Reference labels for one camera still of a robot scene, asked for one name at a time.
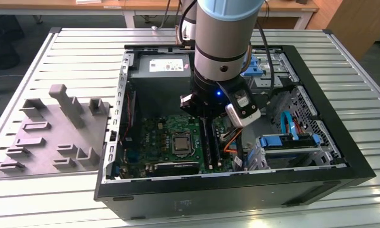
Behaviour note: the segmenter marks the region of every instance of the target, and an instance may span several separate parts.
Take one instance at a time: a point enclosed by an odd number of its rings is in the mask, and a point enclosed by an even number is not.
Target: screw
[[[227,71],[228,71],[228,66],[222,66],[222,67],[220,67],[220,71],[222,71],[222,72],[227,72]]]

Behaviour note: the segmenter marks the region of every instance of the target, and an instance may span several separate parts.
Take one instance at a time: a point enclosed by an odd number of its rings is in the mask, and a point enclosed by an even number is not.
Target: green circuit board
[[[215,120],[216,132],[224,133],[223,120]],[[175,137],[190,138],[190,153],[175,154]],[[223,160],[219,169],[210,170],[204,166],[204,155],[202,147],[199,119],[190,116],[166,116],[160,118],[143,118],[140,131],[139,151],[128,150],[131,176],[146,177],[144,168],[147,165],[162,162],[199,162],[200,173],[224,172],[232,168],[231,160]]]

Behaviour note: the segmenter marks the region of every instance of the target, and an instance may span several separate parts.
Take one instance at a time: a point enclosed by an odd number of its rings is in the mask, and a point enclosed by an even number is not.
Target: motherboard
[[[140,144],[138,149],[128,148],[122,157],[119,173],[123,178],[146,178],[155,169],[175,171],[176,164],[192,166],[199,173],[227,172],[232,169],[231,158],[223,158],[222,167],[206,168],[199,119],[174,115],[159,118],[143,118]],[[226,132],[222,118],[215,119],[216,135]]]

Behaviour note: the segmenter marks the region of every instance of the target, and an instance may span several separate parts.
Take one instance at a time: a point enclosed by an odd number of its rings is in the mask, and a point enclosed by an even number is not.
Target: power supply label
[[[184,71],[183,59],[152,59],[150,72]]]

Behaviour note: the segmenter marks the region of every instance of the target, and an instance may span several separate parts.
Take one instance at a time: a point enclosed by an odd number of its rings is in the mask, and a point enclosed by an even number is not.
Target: slatted metal surface
[[[377,178],[309,206],[128,222],[94,201],[96,172],[0,180],[0,227],[118,227],[155,223],[166,223],[163,227],[380,227],[379,87],[331,35],[297,30],[267,30],[266,35],[270,44],[297,46]],[[261,42],[255,31],[252,44]],[[63,83],[70,96],[78,96],[82,103],[102,97],[114,104],[124,45],[174,43],[171,29],[66,28],[50,34],[0,119],[0,161],[24,118],[18,110],[27,98],[40,97],[46,104],[54,104],[50,86]]]

